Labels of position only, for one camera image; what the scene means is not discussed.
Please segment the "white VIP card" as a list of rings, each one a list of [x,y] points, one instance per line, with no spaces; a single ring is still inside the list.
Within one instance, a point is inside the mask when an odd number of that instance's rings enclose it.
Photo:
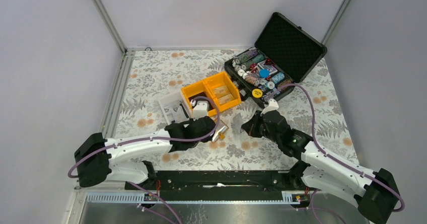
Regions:
[[[240,134],[242,132],[242,124],[243,124],[242,115],[241,113],[238,113],[232,118],[232,126],[235,134]]]

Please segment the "orange card holder wallet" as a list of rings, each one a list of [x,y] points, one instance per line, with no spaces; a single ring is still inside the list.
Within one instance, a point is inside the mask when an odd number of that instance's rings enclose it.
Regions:
[[[229,127],[227,126],[227,124],[221,120],[216,118],[215,119],[216,122],[216,131],[212,137],[212,142],[216,142],[218,140],[223,140],[225,138],[225,134],[226,132],[229,130]]]

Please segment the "clear plastic card bin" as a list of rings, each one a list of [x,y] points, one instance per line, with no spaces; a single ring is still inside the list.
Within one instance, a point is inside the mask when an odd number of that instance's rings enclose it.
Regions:
[[[158,102],[168,125],[184,122],[191,117],[190,109],[181,91],[167,94]]]

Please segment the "yellow divided plastic bin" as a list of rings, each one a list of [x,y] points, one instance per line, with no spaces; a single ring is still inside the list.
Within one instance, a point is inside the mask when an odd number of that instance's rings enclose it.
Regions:
[[[211,99],[220,112],[224,112],[242,103],[238,88],[224,71],[183,87],[181,95],[191,113],[193,112],[191,101],[196,97]]]

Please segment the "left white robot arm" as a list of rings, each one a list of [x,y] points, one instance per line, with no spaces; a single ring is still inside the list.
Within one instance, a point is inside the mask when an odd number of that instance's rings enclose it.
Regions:
[[[77,178],[82,188],[104,181],[123,181],[151,189],[156,184],[156,172],[150,161],[132,163],[137,157],[186,151],[199,142],[209,142],[218,122],[208,116],[172,123],[157,132],[128,138],[104,138],[91,134],[75,151],[75,165],[68,172]]]

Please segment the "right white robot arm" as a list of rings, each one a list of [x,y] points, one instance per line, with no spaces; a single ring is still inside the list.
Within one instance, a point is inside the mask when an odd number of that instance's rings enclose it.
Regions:
[[[394,211],[400,193],[388,170],[374,171],[328,151],[312,136],[291,128],[276,110],[256,111],[241,128],[251,137],[269,139],[303,165],[302,171],[289,175],[294,189],[308,186],[332,194],[356,207],[373,223],[386,223]]]

